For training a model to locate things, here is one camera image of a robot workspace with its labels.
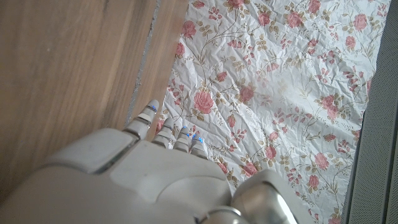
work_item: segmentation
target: robot finger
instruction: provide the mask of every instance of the robot finger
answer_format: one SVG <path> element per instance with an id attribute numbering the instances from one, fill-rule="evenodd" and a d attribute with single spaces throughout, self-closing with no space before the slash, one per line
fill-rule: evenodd
<path id="1" fill-rule="evenodd" d="M 203 138 L 200 136 L 200 134 L 193 135 L 191 154 L 201 157 L 202 159 L 207 159 L 206 152 L 203 148 Z"/>
<path id="2" fill-rule="evenodd" d="M 172 128 L 173 128 L 173 119 L 167 118 L 164 121 L 162 128 L 160 129 L 159 133 L 154 137 L 152 143 L 158 144 L 162 147 L 167 148 L 170 142 L 170 137 L 172 135 Z"/>
<path id="3" fill-rule="evenodd" d="M 123 131 L 134 134 L 139 139 L 145 139 L 158 108 L 159 102 L 157 100 L 151 100 L 141 113 L 134 118 Z"/>
<path id="4" fill-rule="evenodd" d="M 189 132 L 187 127 L 183 127 L 178 135 L 177 141 L 174 144 L 174 149 L 189 152 Z"/>

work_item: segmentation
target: wrinkled fabric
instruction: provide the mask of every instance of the wrinkled fabric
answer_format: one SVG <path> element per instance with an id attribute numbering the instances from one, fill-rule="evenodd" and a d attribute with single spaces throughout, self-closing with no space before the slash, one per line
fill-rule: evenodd
<path id="1" fill-rule="evenodd" d="M 200 133 L 231 190 L 263 169 L 340 223 L 390 1 L 190 1 L 160 122 Z"/>

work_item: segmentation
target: wooden panel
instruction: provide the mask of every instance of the wooden panel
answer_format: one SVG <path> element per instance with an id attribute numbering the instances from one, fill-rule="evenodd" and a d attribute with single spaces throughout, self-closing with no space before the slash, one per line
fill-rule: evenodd
<path id="1" fill-rule="evenodd" d="M 155 5 L 0 1 L 0 201 L 49 154 L 123 127 Z"/>
<path id="2" fill-rule="evenodd" d="M 151 99 L 156 99 L 161 107 L 180 38 L 175 34 L 181 34 L 187 7 L 186 0 L 168 0 L 167 4 L 162 1 L 135 105 L 146 105 Z M 140 106 L 135 106 L 133 117 L 137 116 L 141 109 Z M 154 122 L 157 123 L 158 119 L 159 113 Z M 156 125 L 152 125 L 147 139 L 153 138 L 155 130 Z"/>

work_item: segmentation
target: robotic hand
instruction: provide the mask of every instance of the robotic hand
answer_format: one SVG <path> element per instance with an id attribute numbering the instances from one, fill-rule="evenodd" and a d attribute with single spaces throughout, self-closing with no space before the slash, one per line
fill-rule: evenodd
<path id="1" fill-rule="evenodd" d="M 51 156 L 1 205 L 1 223 L 311 223 L 300 200 L 270 170 L 232 197 L 198 134 L 182 128 L 166 150 L 167 119 L 145 141 L 159 107 L 152 100 L 123 131 L 100 129 Z"/>

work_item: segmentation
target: gray fabric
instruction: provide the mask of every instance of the gray fabric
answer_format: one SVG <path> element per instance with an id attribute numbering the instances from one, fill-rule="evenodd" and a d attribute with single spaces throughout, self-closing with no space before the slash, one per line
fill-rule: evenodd
<path id="1" fill-rule="evenodd" d="M 357 166 L 348 187 L 342 223 L 396 223 L 398 220 L 397 24 L 398 1 L 393 0 L 381 39 L 356 156 Z"/>

